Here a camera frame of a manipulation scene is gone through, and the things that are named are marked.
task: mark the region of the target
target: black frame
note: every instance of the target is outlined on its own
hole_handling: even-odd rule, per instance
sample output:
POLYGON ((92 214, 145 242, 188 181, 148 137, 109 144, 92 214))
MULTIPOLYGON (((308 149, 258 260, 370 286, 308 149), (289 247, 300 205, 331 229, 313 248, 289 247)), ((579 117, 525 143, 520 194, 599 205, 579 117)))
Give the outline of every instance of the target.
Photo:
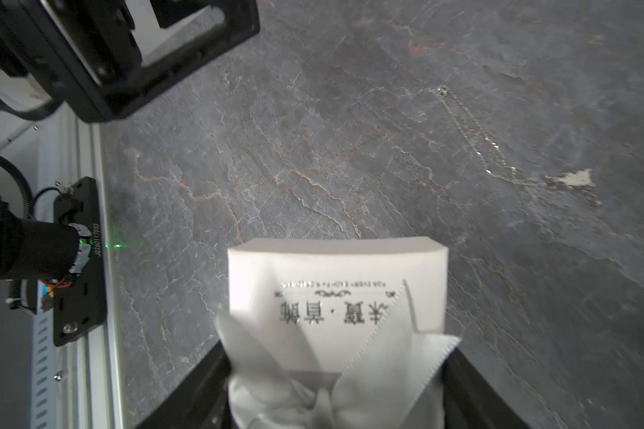
POLYGON ((223 24, 142 67, 130 35, 133 23, 118 18, 123 0, 43 2, 0 0, 0 38, 48 94, 66 101, 89 123, 131 115, 260 30, 255 0, 191 0, 196 5, 220 8, 223 24), (74 42, 76 48, 60 31, 58 22, 84 29, 83 36, 74 42), (82 52, 86 64, 79 56, 82 52))
MULTIPOLYGON (((222 343, 197 364, 137 429, 231 429, 227 382, 231 373, 222 343)), ((444 382, 446 429, 530 429, 455 349, 437 377, 444 382)))

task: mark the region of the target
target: white paper tag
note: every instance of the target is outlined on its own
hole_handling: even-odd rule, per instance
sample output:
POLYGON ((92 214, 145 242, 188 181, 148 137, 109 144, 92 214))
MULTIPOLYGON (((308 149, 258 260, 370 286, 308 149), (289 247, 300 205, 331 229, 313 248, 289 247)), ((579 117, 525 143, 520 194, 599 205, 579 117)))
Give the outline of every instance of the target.
POLYGON ((285 370, 341 372, 404 281, 418 330, 443 332, 447 262, 426 237, 252 240, 229 250, 230 312, 285 370))

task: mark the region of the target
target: white debris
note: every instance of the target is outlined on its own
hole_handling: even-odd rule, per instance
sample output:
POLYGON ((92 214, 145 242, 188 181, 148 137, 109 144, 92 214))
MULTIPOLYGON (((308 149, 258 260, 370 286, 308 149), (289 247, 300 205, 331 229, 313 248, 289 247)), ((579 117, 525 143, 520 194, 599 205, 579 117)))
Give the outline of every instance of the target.
POLYGON ((554 184, 563 184, 567 187, 588 188, 596 186, 596 183, 591 179, 591 168, 581 169, 574 173, 564 173, 562 176, 553 177, 552 179, 554 184))

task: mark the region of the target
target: black cable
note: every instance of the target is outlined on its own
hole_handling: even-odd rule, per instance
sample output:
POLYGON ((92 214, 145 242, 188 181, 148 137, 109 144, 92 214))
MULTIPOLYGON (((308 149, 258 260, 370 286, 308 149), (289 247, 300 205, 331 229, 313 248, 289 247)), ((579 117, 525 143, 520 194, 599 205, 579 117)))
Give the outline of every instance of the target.
POLYGON ((36 312, 37 312, 37 310, 36 310, 35 308, 33 308, 33 307, 27 307, 26 305, 21 305, 21 304, 19 304, 19 305, 17 306, 17 308, 23 308, 24 310, 28 310, 28 311, 30 311, 30 312, 32 312, 32 313, 34 313, 34 314, 36 314, 36 312))
MULTIPOLYGON (((31 205, 31 200, 33 199, 33 193, 31 193, 31 187, 29 182, 26 181, 26 177, 21 174, 21 171, 7 159, 0 156, 0 167, 9 173, 10 176, 17 182, 19 187, 19 192, 22 195, 22 203, 24 204, 24 219, 31 219, 31 213, 33 213, 33 208, 31 205)), ((15 310, 21 305, 21 279, 11 280, 9 282, 9 291, 8 291, 9 309, 15 310)))
POLYGON ((31 193, 31 187, 29 182, 26 181, 26 177, 21 174, 21 171, 14 166, 13 163, 9 162, 7 159, 0 156, 0 167, 9 173, 10 176, 17 182, 19 187, 19 192, 22 194, 22 203, 24 204, 24 219, 31 219, 31 200, 34 198, 34 194, 31 193))
POLYGON ((60 99, 53 98, 31 110, 15 110, 0 98, 0 110, 2 112, 11 113, 12 115, 27 121, 40 121, 41 119, 47 118, 52 115, 58 107, 60 107, 60 104, 62 104, 60 99))
POLYGON ((35 203, 38 201, 38 199, 43 196, 44 193, 48 191, 57 191, 62 195, 62 191, 60 191, 58 188, 51 186, 51 187, 44 187, 38 193, 35 194, 35 196, 31 199, 31 217, 35 219, 35 203))

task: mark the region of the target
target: silver necklace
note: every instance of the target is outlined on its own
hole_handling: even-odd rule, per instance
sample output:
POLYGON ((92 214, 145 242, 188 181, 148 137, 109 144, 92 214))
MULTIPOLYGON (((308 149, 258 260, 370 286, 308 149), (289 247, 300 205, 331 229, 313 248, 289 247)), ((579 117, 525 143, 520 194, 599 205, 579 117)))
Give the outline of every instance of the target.
POLYGON ((436 95, 438 96, 441 104, 446 109, 448 116, 451 118, 455 126, 458 128, 458 131, 463 136, 463 139, 466 141, 468 146, 470 146, 470 149, 475 153, 477 160, 484 168, 484 171, 489 174, 489 176, 514 184, 522 184, 523 186, 545 187, 548 189, 559 189, 561 187, 567 187, 568 189, 574 189, 584 193, 584 195, 593 205, 601 205, 601 201, 599 201, 597 196, 593 193, 593 188, 595 187, 595 185, 591 181, 589 183, 583 184, 568 184, 565 180, 567 174, 563 176, 544 176, 543 181, 536 178, 519 176, 518 169, 513 166, 509 166, 506 162, 506 158, 503 156, 503 152, 501 151, 501 147, 498 145, 498 143, 494 142, 494 140, 492 140, 492 138, 489 136, 489 133, 484 131, 484 128, 479 123, 477 118, 472 115, 470 109, 466 105, 464 105, 461 99, 458 98, 458 96, 455 95, 455 93, 453 93, 450 88, 448 88, 446 85, 441 85, 437 88, 436 95), (453 99, 458 107, 460 107, 465 112, 472 123, 475 124, 476 129, 471 130, 472 133, 476 134, 478 137, 481 137, 481 139, 483 139, 483 141, 485 142, 486 147, 489 147, 490 150, 493 150, 496 158, 498 159, 498 162, 501 165, 502 170, 504 171, 504 174, 499 174, 492 171, 492 167, 489 166, 489 163, 484 157, 484 154, 482 154, 482 151, 478 149, 477 144, 475 144, 472 138, 470 138, 470 134, 465 131, 464 125, 461 124, 456 114, 453 112, 451 106, 448 105, 449 98, 453 99))

